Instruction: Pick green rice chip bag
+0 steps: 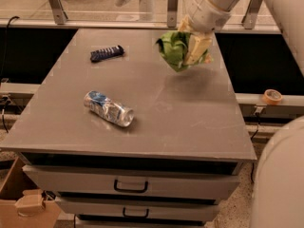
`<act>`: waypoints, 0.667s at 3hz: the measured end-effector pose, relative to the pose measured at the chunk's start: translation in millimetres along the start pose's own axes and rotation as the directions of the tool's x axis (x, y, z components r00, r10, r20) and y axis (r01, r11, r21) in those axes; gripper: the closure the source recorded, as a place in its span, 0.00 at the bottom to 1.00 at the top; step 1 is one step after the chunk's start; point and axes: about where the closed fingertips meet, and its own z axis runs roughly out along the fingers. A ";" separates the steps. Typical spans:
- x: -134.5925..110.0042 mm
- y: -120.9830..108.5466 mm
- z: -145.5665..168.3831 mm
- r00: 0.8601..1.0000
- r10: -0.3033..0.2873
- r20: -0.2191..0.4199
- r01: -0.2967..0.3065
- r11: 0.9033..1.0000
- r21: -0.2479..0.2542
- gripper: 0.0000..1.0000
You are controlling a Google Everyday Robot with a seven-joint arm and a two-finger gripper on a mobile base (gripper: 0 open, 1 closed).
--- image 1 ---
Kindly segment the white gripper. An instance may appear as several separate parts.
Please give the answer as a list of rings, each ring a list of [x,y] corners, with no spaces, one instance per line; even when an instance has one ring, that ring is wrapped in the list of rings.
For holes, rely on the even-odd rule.
[[[210,0],[192,0],[179,24],[179,32],[212,32],[221,30],[231,13],[214,5]],[[212,43],[212,34],[191,34],[183,63],[192,66],[202,61],[203,54]]]

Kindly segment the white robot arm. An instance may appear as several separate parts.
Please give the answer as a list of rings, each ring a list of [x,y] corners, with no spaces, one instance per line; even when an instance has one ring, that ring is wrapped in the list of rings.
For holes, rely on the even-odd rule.
[[[195,34],[218,31],[239,0],[193,0],[180,29]],[[304,67],[304,0],[263,0],[294,56]],[[252,195],[249,228],[304,228],[303,98],[290,96],[270,113],[289,122],[265,145]]]

